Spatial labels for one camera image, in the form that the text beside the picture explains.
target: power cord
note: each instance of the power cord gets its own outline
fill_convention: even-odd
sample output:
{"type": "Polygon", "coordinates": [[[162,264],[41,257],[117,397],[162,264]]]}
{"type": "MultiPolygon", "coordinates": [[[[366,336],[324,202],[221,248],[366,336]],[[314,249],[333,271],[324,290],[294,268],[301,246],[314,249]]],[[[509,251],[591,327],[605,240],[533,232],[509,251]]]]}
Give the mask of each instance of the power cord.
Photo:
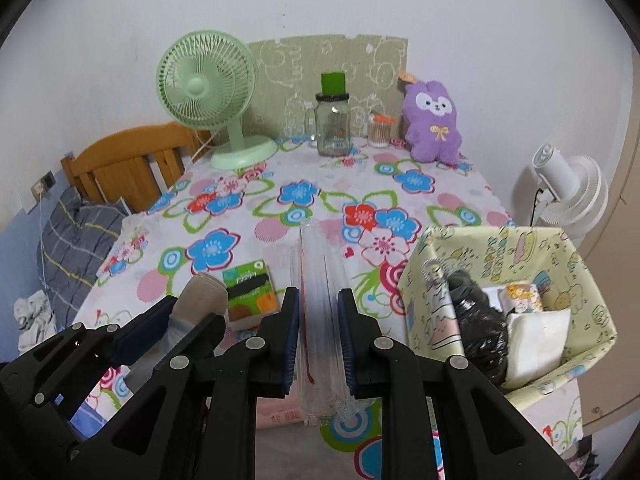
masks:
{"type": "Polygon", "coordinates": [[[531,207],[531,220],[529,221],[529,225],[531,227],[533,227],[533,219],[536,215],[536,207],[538,206],[538,197],[540,196],[541,193],[544,193],[544,192],[545,190],[540,187],[536,191],[535,197],[533,197],[533,206],[531,207]]]}
{"type": "Polygon", "coordinates": [[[209,145],[209,143],[214,139],[214,137],[218,134],[218,130],[216,130],[215,132],[213,130],[210,131],[210,137],[209,140],[207,142],[203,142],[202,139],[200,138],[200,136],[197,134],[197,131],[194,131],[193,135],[196,137],[196,139],[198,139],[198,142],[200,143],[200,147],[197,149],[197,151],[191,156],[189,163],[187,164],[187,167],[184,168],[184,171],[190,170],[193,165],[194,165],[194,161],[193,159],[196,158],[198,156],[198,154],[204,150],[205,148],[209,147],[212,148],[212,146],[209,145]]]}

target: patterned storage box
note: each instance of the patterned storage box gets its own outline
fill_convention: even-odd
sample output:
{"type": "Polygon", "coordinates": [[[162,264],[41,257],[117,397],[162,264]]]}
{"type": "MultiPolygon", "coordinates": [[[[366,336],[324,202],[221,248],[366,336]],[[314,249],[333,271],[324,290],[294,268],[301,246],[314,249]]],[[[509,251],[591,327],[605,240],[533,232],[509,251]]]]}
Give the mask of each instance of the patterned storage box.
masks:
{"type": "Polygon", "coordinates": [[[445,283],[428,285],[422,266],[438,261],[462,267],[480,286],[526,280],[538,286],[545,310],[571,309],[559,368],[506,395],[519,410],[593,367],[616,341],[607,305],[580,254],[555,228],[430,227],[424,231],[399,281],[409,346],[438,360],[464,355],[456,314],[445,283]]]}

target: white fan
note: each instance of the white fan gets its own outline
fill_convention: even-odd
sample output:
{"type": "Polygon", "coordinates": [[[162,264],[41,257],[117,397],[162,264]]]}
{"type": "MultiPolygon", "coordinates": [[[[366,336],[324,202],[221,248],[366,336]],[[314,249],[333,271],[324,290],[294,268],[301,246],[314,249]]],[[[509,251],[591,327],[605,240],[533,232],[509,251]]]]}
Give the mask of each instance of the white fan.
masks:
{"type": "Polygon", "coordinates": [[[537,218],[540,226],[561,227],[570,238],[587,234],[600,221],[609,200],[609,186],[589,156],[564,160],[559,150],[544,144],[533,156],[533,168],[548,190],[546,206],[537,218]]]}

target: pillow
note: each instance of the pillow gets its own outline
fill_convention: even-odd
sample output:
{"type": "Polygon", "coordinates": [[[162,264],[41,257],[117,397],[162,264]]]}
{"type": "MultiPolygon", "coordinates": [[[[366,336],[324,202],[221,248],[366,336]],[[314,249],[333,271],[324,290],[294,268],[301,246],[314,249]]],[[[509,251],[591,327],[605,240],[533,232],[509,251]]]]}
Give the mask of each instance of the pillow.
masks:
{"type": "Polygon", "coordinates": [[[120,235],[123,218],[115,206],[83,199],[75,187],[58,200],[42,230],[36,260],[59,330],[73,322],[120,235]]]}

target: fan grille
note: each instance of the fan grille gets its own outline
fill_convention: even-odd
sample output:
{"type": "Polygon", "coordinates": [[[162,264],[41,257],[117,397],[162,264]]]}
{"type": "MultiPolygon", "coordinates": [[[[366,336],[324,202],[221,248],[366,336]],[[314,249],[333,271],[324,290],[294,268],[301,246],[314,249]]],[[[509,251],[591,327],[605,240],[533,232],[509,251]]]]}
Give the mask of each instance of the fan grille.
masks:
{"type": "Polygon", "coordinates": [[[162,105],[179,123],[213,128],[247,109],[255,88],[254,60],[233,36],[201,30],[169,47],[156,80],[162,105]]]}

